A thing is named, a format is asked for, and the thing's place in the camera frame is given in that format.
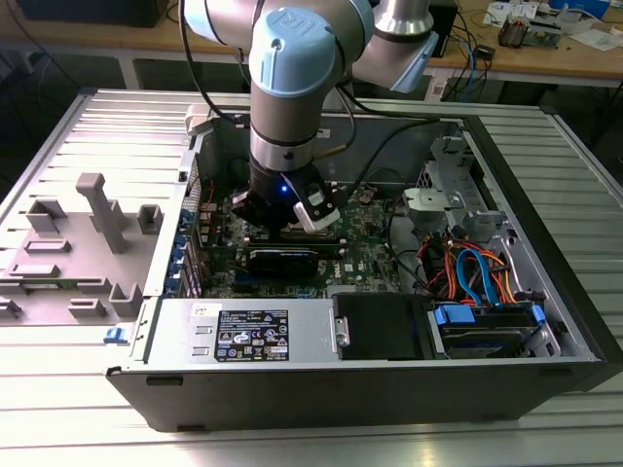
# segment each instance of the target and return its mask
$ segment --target blue cable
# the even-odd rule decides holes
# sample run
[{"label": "blue cable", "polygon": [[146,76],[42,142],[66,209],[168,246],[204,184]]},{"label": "blue cable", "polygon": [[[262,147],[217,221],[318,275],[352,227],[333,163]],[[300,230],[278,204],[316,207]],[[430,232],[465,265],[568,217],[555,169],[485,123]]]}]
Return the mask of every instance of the blue cable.
[{"label": "blue cable", "polygon": [[471,85],[473,84],[474,73],[476,73],[476,60],[474,59],[474,52],[471,50],[471,47],[469,47],[469,44],[467,44],[466,41],[464,41],[460,37],[456,37],[456,36],[451,36],[451,37],[455,41],[462,44],[467,49],[467,52],[469,53],[469,61],[471,63],[471,71],[469,72],[469,78],[467,79],[467,86],[465,87],[465,90],[461,93],[461,96],[460,96],[460,101],[462,102],[465,100],[467,95],[471,92]]},{"label": "blue cable", "polygon": [[495,287],[492,285],[491,279],[489,277],[489,266],[487,265],[487,260],[485,260],[483,255],[481,255],[478,251],[471,248],[467,248],[461,251],[457,258],[457,279],[460,288],[463,289],[465,293],[469,295],[472,299],[474,299],[474,302],[477,306],[480,306],[482,304],[482,301],[480,300],[480,297],[478,297],[478,294],[476,294],[476,292],[469,288],[469,285],[467,285],[467,281],[465,280],[463,263],[465,261],[465,257],[470,254],[476,257],[478,265],[480,266],[480,272],[483,276],[483,286],[485,287],[487,300],[493,306],[500,306],[501,303],[499,301],[499,298],[497,297],[497,292],[495,291]]}]

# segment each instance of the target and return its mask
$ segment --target blue connector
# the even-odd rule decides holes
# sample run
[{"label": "blue connector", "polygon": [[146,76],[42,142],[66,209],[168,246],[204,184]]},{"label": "blue connector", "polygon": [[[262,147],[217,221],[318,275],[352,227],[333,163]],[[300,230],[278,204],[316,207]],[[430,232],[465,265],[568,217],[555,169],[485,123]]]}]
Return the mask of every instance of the blue connector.
[{"label": "blue connector", "polygon": [[126,338],[127,331],[124,328],[110,328],[106,332],[104,343],[128,343]]},{"label": "blue connector", "polygon": [[186,237],[181,233],[178,233],[173,239],[173,246],[180,247],[186,244]]},{"label": "blue connector", "polygon": [[179,285],[179,279],[174,279],[172,277],[167,277],[165,279],[165,288],[167,289],[176,289]]},{"label": "blue connector", "polygon": [[468,305],[440,305],[435,309],[437,325],[443,324],[473,324],[476,322],[474,312]]},{"label": "blue connector", "polygon": [[184,258],[184,252],[179,248],[173,248],[171,250],[171,261],[181,260]]},{"label": "blue connector", "polygon": [[195,216],[191,214],[187,209],[182,209],[179,213],[179,223],[181,227],[188,226],[195,221]]},{"label": "blue connector", "polygon": [[465,280],[463,263],[467,255],[473,255],[476,258],[476,261],[478,261],[478,266],[480,266],[480,272],[483,277],[483,287],[485,288],[487,300],[491,305],[495,307],[501,307],[502,303],[497,297],[497,292],[495,291],[495,287],[492,285],[491,279],[489,277],[489,267],[487,266],[487,260],[485,260],[483,255],[481,255],[478,251],[471,248],[467,248],[461,251],[457,258],[457,279],[461,289],[463,289],[465,293],[474,300],[477,306],[480,306],[482,304],[482,300],[480,300],[478,294],[476,294],[473,290],[469,288],[469,285],[467,285],[467,281]]},{"label": "blue connector", "polygon": [[178,265],[177,263],[171,263],[170,265],[168,265],[166,272],[168,275],[175,275],[179,272],[180,269],[182,269],[181,265]]},{"label": "blue connector", "polygon": [[545,323],[545,313],[543,312],[541,305],[532,305],[532,314],[538,324]]}]

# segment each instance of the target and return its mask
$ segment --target gray plastic post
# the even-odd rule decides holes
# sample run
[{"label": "gray plastic post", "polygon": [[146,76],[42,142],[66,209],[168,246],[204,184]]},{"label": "gray plastic post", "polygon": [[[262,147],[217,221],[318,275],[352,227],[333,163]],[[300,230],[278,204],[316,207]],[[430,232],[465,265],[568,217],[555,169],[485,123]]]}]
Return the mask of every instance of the gray plastic post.
[{"label": "gray plastic post", "polygon": [[21,308],[13,300],[0,299],[0,318],[18,318]]},{"label": "gray plastic post", "polygon": [[136,220],[143,234],[156,235],[163,226],[163,213],[157,204],[143,204],[136,214]]},{"label": "gray plastic post", "polygon": [[118,220],[110,209],[103,187],[106,180],[101,173],[83,173],[76,184],[76,191],[84,196],[97,224],[108,243],[110,251],[119,255],[126,251],[127,244],[119,228]]},{"label": "gray plastic post", "polygon": [[71,299],[67,307],[74,318],[103,317],[106,308],[99,299]]},{"label": "gray plastic post", "polygon": [[55,219],[65,217],[67,215],[55,199],[36,200],[26,213],[26,219],[30,221],[32,228],[37,234],[42,236],[58,234]]},{"label": "gray plastic post", "polygon": [[140,287],[138,287],[138,284],[134,284],[132,285],[129,296],[126,297],[126,294],[124,294],[119,284],[115,284],[113,291],[108,297],[108,302],[110,306],[115,309],[119,317],[135,318],[138,316],[138,311],[140,311],[140,306],[143,303],[143,293]]}]

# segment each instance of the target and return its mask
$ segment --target floor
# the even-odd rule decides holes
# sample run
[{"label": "floor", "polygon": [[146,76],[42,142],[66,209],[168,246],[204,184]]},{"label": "floor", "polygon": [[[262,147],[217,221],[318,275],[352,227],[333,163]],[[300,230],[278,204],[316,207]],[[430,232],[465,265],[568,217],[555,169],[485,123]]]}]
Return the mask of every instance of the floor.
[{"label": "floor", "polygon": [[[57,56],[56,60],[83,88],[124,86],[117,63],[112,59]],[[78,91],[45,55],[34,55],[31,61],[34,62],[35,70],[32,75],[21,77],[14,73],[0,82],[0,157],[3,162],[0,170],[0,198],[9,192],[12,182],[17,180],[26,168]],[[139,63],[139,71],[147,89],[194,90],[185,63],[142,60]],[[209,91],[248,90],[236,65],[204,65],[202,81]],[[428,78],[422,78],[418,89],[407,96],[380,90],[367,84],[357,84],[355,91],[358,96],[421,100],[425,95],[427,84]],[[606,91],[552,87],[543,94],[541,85],[509,83],[504,86],[501,82],[487,82],[482,93],[474,92],[464,100],[474,102],[477,98],[483,103],[539,102],[542,105],[552,106],[574,131],[588,142],[597,122],[602,119],[600,109],[604,106]],[[623,182],[621,134],[623,134],[623,120],[619,118],[593,148],[600,161],[619,183]]]}]

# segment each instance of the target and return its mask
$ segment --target warning label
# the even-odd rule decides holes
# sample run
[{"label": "warning label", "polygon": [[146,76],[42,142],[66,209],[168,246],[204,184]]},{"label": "warning label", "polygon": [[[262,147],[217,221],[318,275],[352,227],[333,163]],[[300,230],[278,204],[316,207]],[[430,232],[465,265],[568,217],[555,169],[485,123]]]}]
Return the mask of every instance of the warning label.
[{"label": "warning label", "polygon": [[282,362],[289,359],[288,311],[222,310],[216,331],[219,362]]}]

